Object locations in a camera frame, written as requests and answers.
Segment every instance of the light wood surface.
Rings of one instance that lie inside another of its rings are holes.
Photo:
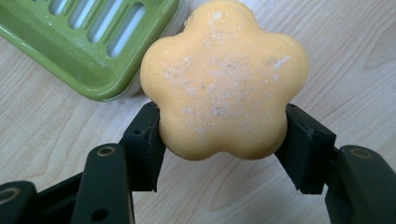
[[[190,0],[190,11],[204,0]],[[396,170],[396,2],[245,0],[261,27],[298,39],[310,62],[292,102]],[[88,152],[118,142],[140,107],[78,95],[0,38],[0,184],[38,190],[82,171]],[[330,223],[324,195],[302,195],[271,156],[240,161],[220,153],[184,161],[165,153],[159,189],[134,192],[137,223]]]

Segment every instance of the soap bar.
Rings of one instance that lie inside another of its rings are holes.
[[[286,135],[287,102],[307,74],[300,44],[265,32],[234,0],[195,9],[184,31],[155,42],[141,66],[163,142],[193,161],[221,151],[243,160],[273,154]]]

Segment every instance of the wooden table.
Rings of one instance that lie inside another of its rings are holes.
[[[204,0],[190,0],[190,11]],[[396,2],[245,0],[261,27],[298,39],[310,62],[292,102],[337,133],[336,146],[380,153],[396,170]],[[0,39],[0,183],[38,190],[82,171],[87,153],[118,142],[149,99],[90,101]],[[158,193],[134,192],[137,223],[330,223],[324,195],[296,191],[275,156],[165,153]]]

